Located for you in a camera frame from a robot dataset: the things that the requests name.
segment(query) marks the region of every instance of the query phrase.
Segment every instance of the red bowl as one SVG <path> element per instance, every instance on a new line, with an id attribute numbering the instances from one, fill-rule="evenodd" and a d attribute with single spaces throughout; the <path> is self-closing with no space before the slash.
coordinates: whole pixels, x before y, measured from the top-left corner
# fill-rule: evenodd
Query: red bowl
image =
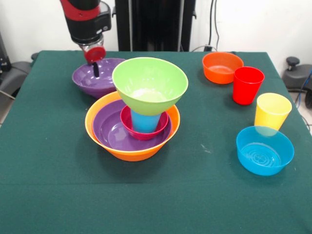
<path id="1" fill-rule="evenodd" d="M 129 134 L 137 140 L 150 140 L 153 137 L 161 133 L 164 128 L 167 126 L 169 117 L 167 112 L 163 112 L 159 118 L 158 125 L 154 132 L 152 133 L 139 133 L 132 129 L 132 120 L 131 120 L 131 110 L 129 106 L 125 106 L 120 113 L 120 119 L 123 126 L 127 129 Z"/>

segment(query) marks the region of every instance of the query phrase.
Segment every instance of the cup rim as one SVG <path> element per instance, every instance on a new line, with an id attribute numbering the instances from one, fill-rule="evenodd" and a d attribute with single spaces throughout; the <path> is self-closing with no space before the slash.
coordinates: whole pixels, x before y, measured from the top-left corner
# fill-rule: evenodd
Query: cup rim
<path id="1" fill-rule="evenodd" d="M 154 132 L 152 132 L 152 133 L 140 133 L 140 132 L 137 132 L 137 131 L 135 131 L 135 130 L 129 128 L 129 126 L 125 123 L 124 118 L 122 118 L 122 113 L 124 113 L 127 109 L 130 109 L 130 107 L 127 106 L 127 105 L 125 105 L 125 106 L 122 108 L 122 110 L 121 110 L 121 112 L 120 112 L 120 120 L 121 120 L 123 126 L 124 126 L 128 131 L 130 131 L 130 132 L 132 132 L 132 133 L 135 133 L 135 134 L 137 134 L 137 135 L 142 135 L 142 136 L 145 136 L 145 137 L 148 137 L 148 136 L 151 136 L 151 135 L 158 135 L 158 134 L 159 134 L 160 132 L 162 132 L 162 131 L 165 129 L 165 127 L 168 125 L 168 122 L 169 122 L 169 115 L 168 115 L 168 113 L 167 113 L 166 111 L 164 111 L 164 112 L 161 113 L 160 115 L 165 115 L 165 116 L 166 116 L 166 123 L 165 123 L 165 125 L 164 125 L 163 127 L 161 127 L 161 129 L 159 129 L 159 130 L 157 130 L 157 131 L 154 131 Z"/>
<path id="2" fill-rule="evenodd" d="M 272 111 L 266 110 L 264 107 L 261 106 L 261 104 L 259 104 L 259 98 L 260 98 L 261 96 L 264 96 L 264 95 L 275 95 L 275 96 L 282 97 L 284 100 L 287 101 L 287 104 L 288 104 L 288 106 L 289 106 L 289 108 L 288 108 L 289 110 L 286 111 L 286 112 L 282 112 L 282 113 L 274 113 L 274 112 L 272 112 Z M 284 115 L 286 115 L 286 114 L 289 114 L 290 111 L 292 111 L 292 109 L 293 109 L 293 105 L 292 105 L 291 101 L 289 101 L 289 99 L 286 98 L 285 96 L 280 95 L 280 94 L 277 94 L 277 93 L 264 93 L 264 94 L 259 95 L 258 98 L 257 98 L 257 106 L 258 106 L 261 110 L 263 110 L 264 112 L 269 113 L 269 114 L 271 114 L 271 115 L 275 115 L 275 116 L 284 116 Z"/>
<path id="3" fill-rule="evenodd" d="M 263 77 L 262 77 L 262 80 L 261 80 L 261 81 L 258 81 L 258 82 L 246 82 L 246 81 L 244 81 L 244 80 L 238 78 L 237 75 L 236 75 L 237 70 L 239 70 L 239 69 L 244 69 L 244 68 L 252 68 L 253 70 L 256 70 L 256 71 L 260 72 L 261 75 L 263 76 Z M 240 80 L 241 82 L 245 83 L 245 84 L 259 84 L 259 83 L 262 83 L 262 82 L 264 81 L 264 79 L 265 79 L 265 75 L 264 75 L 264 73 L 263 73 L 260 69 L 255 68 L 255 67 L 250 67 L 250 66 L 242 66 L 242 67 L 237 68 L 237 69 L 234 71 L 234 77 L 235 77 L 236 79 Z"/>

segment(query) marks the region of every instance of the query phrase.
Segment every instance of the orange bowl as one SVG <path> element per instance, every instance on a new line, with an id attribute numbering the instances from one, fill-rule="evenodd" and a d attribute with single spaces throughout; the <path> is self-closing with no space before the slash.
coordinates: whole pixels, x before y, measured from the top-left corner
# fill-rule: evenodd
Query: orange bowl
<path id="1" fill-rule="evenodd" d="M 239 56 L 226 52 L 211 52 L 204 56 L 202 63 L 205 77 L 217 84 L 233 82 L 235 70 L 244 66 Z"/>
<path id="2" fill-rule="evenodd" d="M 168 138 L 160 143 L 159 145 L 156 145 L 152 148 L 145 149 L 145 150 L 139 150 L 139 151 L 122 151 L 122 150 L 115 150 L 113 148 L 107 147 L 103 144 L 101 144 L 97 138 L 95 137 L 92 129 L 93 125 L 93 120 L 96 116 L 96 114 L 107 104 L 121 99 L 120 95 L 117 92 L 110 93 L 108 95 L 105 95 L 101 97 L 99 100 L 97 100 L 88 110 L 86 118 L 85 118 L 85 127 L 87 130 L 87 133 L 89 137 L 98 145 L 102 146 L 105 150 L 110 152 L 112 155 L 115 157 L 125 160 L 125 161 L 141 161 L 145 160 L 154 154 L 157 153 L 157 151 L 164 145 L 166 144 L 173 136 L 176 134 L 179 125 L 180 125 L 180 113 L 179 110 L 175 105 L 173 105 L 169 110 L 167 110 L 167 113 L 171 119 L 171 132 L 168 136 Z"/>

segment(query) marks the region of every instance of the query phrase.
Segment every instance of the bowl rim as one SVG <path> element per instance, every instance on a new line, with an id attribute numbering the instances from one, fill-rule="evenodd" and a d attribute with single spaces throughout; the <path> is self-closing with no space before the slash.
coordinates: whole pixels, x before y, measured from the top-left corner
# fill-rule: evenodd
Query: bowl rim
<path id="1" fill-rule="evenodd" d="M 210 52 L 210 53 L 206 54 L 206 55 L 203 57 L 203 59 L 201 60 L 201 62 L 202 62 L 202 64 L 203 64 L 204 68 L 208 69 L 208 70 L 211 71 L 211 72 L 216 73 L 215 71 L 211 70 L 210 67 L 208 67 L 208 66 L 205 65 L 204 59 L 205 59 L 206 57 L 208 57 L 208 56 L 213 55 L 213 54 L 226 54 L 226 55 L 230 55 L 230 56 L 232 56 L 233 58 L 237 58 L 237 59 L 240 60 L 240 62 L 242 63 L 242 66 L 241 66 L 241 67 L 244 66 L 244 61 L 243 61 L 239 56 L 237 56 L 237 55 L 235 55 L 235 54 L 232 54 L 232 53 L 229 53 L 229 52 L 223 52 L 223 51 L 213 51 L 213 52 Z M 218 72 L 218 74 L 226 74 L 226 75 L 228 75 L 228 74 L 234 74 L 234 73 L 235 73 L 235 71 L 233 71 L 233 72 L 220 72 L 220 73 Z"/>
<path id="2" fill-rule="evenodd" d="M 135 99 L 135 98 L 133 98 L 132 96 L 130 96 L 130 95 L 124 93 L 120 88 L 118 88 L 118 87 L 115 85 L 115 82 L 114 82 L 114 73 L 115 73 L 116 69 L 117 69 L 119 66 L 121 66 L 123 63 L 129 62 L 129 61 L 133 61 L 133 60 L 137 60 L 137 59 L 138 59 L 138 60 L 139 60 L 139 59 L 153 59 L 153 60 L 160 60 L 160 61 L 162 61 L 162 62 L 168 63 L 168 64 L 174 66 L 175 68 L 177 68 L 179 71 L 181 71 L 182 74 L 183 74 L 183 77 L 184 77 L 185 80 L 186 80 L 186 85 L 185 85 L 185 88 L 184 88 L 183 92 L 181 92 L 179 95 L 176 95 L 175 97 L 173 97 L 173 98 L 171 98 L 171 99 L 166 99 L 165 101 L 144 101 L 144 100 L 139 100 L 139 101 L 144 102 L 144 103 L 149 103 L 149 104 L 166 103 L 166 102 L 174 101 L 174 100 L 176 100 L 177 98 L 180 98 L 180 97 L 186 92 L 187 88 L 189 87 L 189 80 L 187 79 L 187 76 L 186 76 L 185 72 L 184 72 L 181 68 L 179 68 L 177 65 L 173 64 L 172 62 L 169 62 L 169 61 L 166 61 L 166 60 L 164 60 L 164 59 L 161 59 L 161 58 L 154 58 L 154 57 L 136 57 L 136 58 L 126 59 L 125 61 L 123 61 L 123 62 L 121 62 L 120 64 L 118 64 L 118 65 L 115 67 L 115 69 L 113 70 L 113 73 L 112 73 L 112 80 L 113 80 L 114 86 L 115 86 L 116 89 L 117 89 L 119 92 L 121 92 L 123 95 L 125 95 L 125 96 L 127 96 L 128 98 L 131 98 L 131 99 L 133 99 L 133 100 L 138 100 L 138 99 Z"/>
<path id="3" fill-rule="evenodd" d="M 168 113 L 167 113 L 166 111 L 164 111 L 163 113 L 161 113 L 161 115 L 166 115 L 166 123 L 165 123 L 164 126 L 161 127 L 161 129 L 159 129 L 159 130 L 157 130 L 157 131 L 154 131 L 154 132 L 152 132 L 152 133 L 140 133 L 140 132 L 137 132 L 137 131 L 135 131 L 135 130 L 129 128 L 129 127 L 126 125 L 124 119 L 121 117 L 121 116 L 122 116 L 122 113 L 125 112 L 127 109 L 131 110 L 129 106 L 125 105 L 125 106 L 122 108 L 121 112 L 120 112 L 120 120 L 121 120 L 121 123 L 122 123 L 122 125 L 123 125 L 129 132 L 134 133 L 134 134 L 136 134 L 136 135 L 140 135 L 140 136 L 144 136 L 144 137 L 149 137 L 149 136 L 154 136 L 154 135 L 156 136 L 156 135 L 158 135 L 160 132 L 162 132 L 162 131 L 165 129 L 165 127 L 167 126 L 167 124 L 168 124 L 168 122 L 169 122 L 169 115 L 168 115 Z"/>
<path id="4" fill-rule="evenodd" d="M 178 131 L 179 126 L 180 126 L 180 112 L 179 112 L 178 108 L 176 107 L 176 105 L 173 105 L 171 108 L 174 108 L 174 109 L 176 110 L 176 112 L 177 112 L 177 126 L 176 126 L 176 129 L 174 129 L 172 135 L 169 136 L 169 137 L 168 137 L 166 140 L 164 140 L 162 143 L 159 143 L 158 145 L 153 146 L 153 147 L 148 148 L 148 149 L 137 150 L 137 151 L 116 150 L 116 149 L 113 149 L 113 148 L 107 147 L 106 145 L 101 144 L 96 138 L 94 138 L 94 137 L 90 134 L 90 131 L 89 131 L 88 127 L 87 127 L 87 125 L 88 125 L 87 119 L 88 119 L 88 116 L 90 115 L 90 110 L 91 110 L 91 108 L 92 108 L 93 106 L 95 106 L 96 103 L 101 102 L 102 99 L 104 99 L 104 98 L 106 98 L 106 97 L 109 97 L 109 96 L 113 96 L 113 95 L 118 95 L 118 99 L 116 99 L 116 100 L 114 100 L 114 101 L 117 101 L 117 100 L 120 100 L 120 99 L 121 99 L 121 97 L 120 97 L 120 95 L 118 94 L 117 91 L 112 92 L 112 93 L 110 93 L 110 94 L 107 94 L 107 95 L 101 97 L 101 98 L 98 99 L 96 102 L 94 102 L 94 103 L 92 104 L 92 106 L 88 109 L 88 112 L 87 112 L 86 117 L 85 117 L 85 119 L 84 119 L 85 129 L 86 129 L 87 134 L 89 135 L 89 137 L 90 137 L 96 144 L 98 144 L 99 146 L 103 147 L 104 149 L 106 149 L 106 150 L 109 151 L 110 153 L 117 153 L 117 154 L 121 154 L 121 155 L 128 155 L 128 154 L 133 154 L 133 153 L 134 153 L 134 154 L 136 154 L 136 153 L 137 153 L 137 154 L 148 153 L 148 152 L 150 152 L 150 151 L 157 150 L 159 147 L 162 147 L 162 146 L 163 146 L 165 143 L 167 143 L 167 142 L 176 134 L 176 132 Z"/>
<path id="5" fill-rule="evenodd" d="M 236 136 L 236 148 L 237 148 L 237 150 L 239 150 L 239 152 L 240 152 L 242 155 L 244 155 L 244 154 L 242 153 L 241 149 L 238 147 L 238 137 L 242 134 L 242 132 L 247 131 L 247 130 L 249 130 L 250 128 L 262 128 L 262 129 L 266 129 L 266 128 L 267 128 L 267 129 L 270 129 L 270 131 L 275 131 L 276 134 L 280 134 L 280 135 L 284 138 L 284 140 L 286 140 L 286 141 L 290 144 L 291 149 L 292 149 L 290 160 L 289 160 L 288 162 L 284 163 L 283 165 L 279 165 L 279 166 L 276 166 L 276 167 L 269 167 L 269 166 L 257 164 L 259 167 L 265 167 L 265 168 L 281 168 L 281 167 L 285 167 L 286 165 L 288 165 L 288 164 L 293 160 L 293 157 L 294 157 L 294 147 L 293 147 L 293 143 L 291 142 L 291 140 L 289 140 L 289 138 L 288 138 L 285 134 L 283 134 L 282 132 L 280 132 L 280 131 L 278 131 L 278 130 L 276 130 L 276 129 L 274 129 L 274 128 L 269 128 L 269 127 L 267 127 L 267 126 L 249 126 L 249 127 L 244 128 L 244 129 L 242 129 L 242 130 L 239 131 L 239 133 L 238 133 L 237 136 Z"/>
<path id="6" fill-rule="evenodd" d="M 121 61 L 120 63 L 122 63 L 122 62 L 124 62 L 124 61 L 126 60 L 125 58 L 103 58 L 103 59 L 101 59 L 100 61 L 109 60 L 109 59 L 121 59 L 122 61 Z M 110 89 L 110 88 L 114 88 L 114 87 L 115 87 L 115 85 L 112 84 L 112 86 L 106 86 L 106 87 L 95 88 L 95 87 L 92 87 L 92 86 L 85 86 L 85 85 L 80 85 L 79 83 L 77 83 L 77 82 L 74 80 L 74 74 L 75 74 L 81 67 L 83 67 L 83 66 L 85 66 L 85 65 L 87 65 L 87 63 L 84 63 L 83 65 L 79 66 L 79 67 L 78 67 L 77 69 L 75 69 L 74 72 L 72 73 L 72 81 L 73 81 L 78 87 L 87 88 L 87 89 L 89 89 L 89 90 L 99 91 L 99 92 L 101 92 L 102 90 L 106 90 L 106 89 Z"/>

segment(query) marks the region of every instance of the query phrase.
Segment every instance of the bowl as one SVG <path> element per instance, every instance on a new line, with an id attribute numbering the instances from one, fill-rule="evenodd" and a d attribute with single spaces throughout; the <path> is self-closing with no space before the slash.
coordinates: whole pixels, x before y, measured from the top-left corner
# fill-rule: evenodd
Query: bowl
<path id="1" fill-rule="evenodd" d="M 132 58 L 113 71 L 122 100 L 136 113 L 155 116 L 173 106 L 185 93 L 188 80 L 176 65 L 158 58 Z"/>
<path id="2" fill-rule="evenodd" d="M 123 126 L 129 132 L 129 134 L 137 140 L 150 140 L 150 139 L 156 137 L 158 134 L 163 132 L 163 130 L 165 129 L 165 127 L 167 126 L 168 121 L 169 121 L 168 114 L 166 112 L 163 112 L 160 115 L 158 125 L 157 125 L 154 132 L 152 132 L 152 133 L 136 132 L 132 129 L 131 109 L 129 108 L 129 106 L 125 106 L 122 109 L 122 111 L 120 113 L 120 119 L 121 119 Z"/>
<path id="3" fill-rule="evenodd" d="M 233 82 L 235 70 L 244 66 L 239 56 L 227 52 L 211 52 L 204 56 L 202 63 L 205 77 L 217 84 Z"/>
<path id="4" fill-rule="evenodd" d="M 106 145 L 101 144 L 95 137 L 93 132 L 93 120 L 96 116 L 96 114 L 103 108 L 103 106 L 121 99 L 120 95 L 117 92 L 112 92 L 108 95 L 105 95 L 104 97 L 97 100 L 88 110 L 86 118 L 85 118 L 85 128 L 89 135 L 89 137 L 99 146 L 103 147 L 105 150 L 110 152 L 115 157 L 125 160 L 125 161 L 141 161 L 148 159 L 152 157 L 154 154 L 158 152 L 158 150 L 164 146 L 177 132 L 179 125 L 180 125 L 180 113 L 177 109 L 177 107 L 174 105 L 172 106 L 168 111 L 169 118 L 171 120 L 171 131 L 168 136 L 168 138 L 163 141 L 162 143 L 145 149 L 145 150 L 138 150 L 138 151 L 122 151 L 122 150 L 116 150 L 111 147 L 108 147 Z"/>
<path id="5" fill-rule="evenodd" d="M 236 138 L 240 163 L 260 176 L 279 173 L 294 155 L 291 141 L 281 132 L 265 127 L 251 126 L 239 132 Z"/>
<path id="6" fill-rule="evenodd" d="M 93 72 L 92 65 L 82 65 L 73 73 L 72 80 L 80 90 L 101 98 L 102 96 L 116 91 L 112 80 L 114 68 L 125 61 L 123 58 L 105 58 L 97 62 L 99 77 L 96 77 Z"/>
<path id="7" fill-rule="evenodd" d="M 168 138 L 171 122 L 153 139 L 140 141 L 133 138 L 120 119 L 121 110 L 125 106 L 120 99 L 108 103 L 97 113 L 93 120 L 93 133 L 100 143 L 116 150 L 137 151 L 154 147 Z"/>

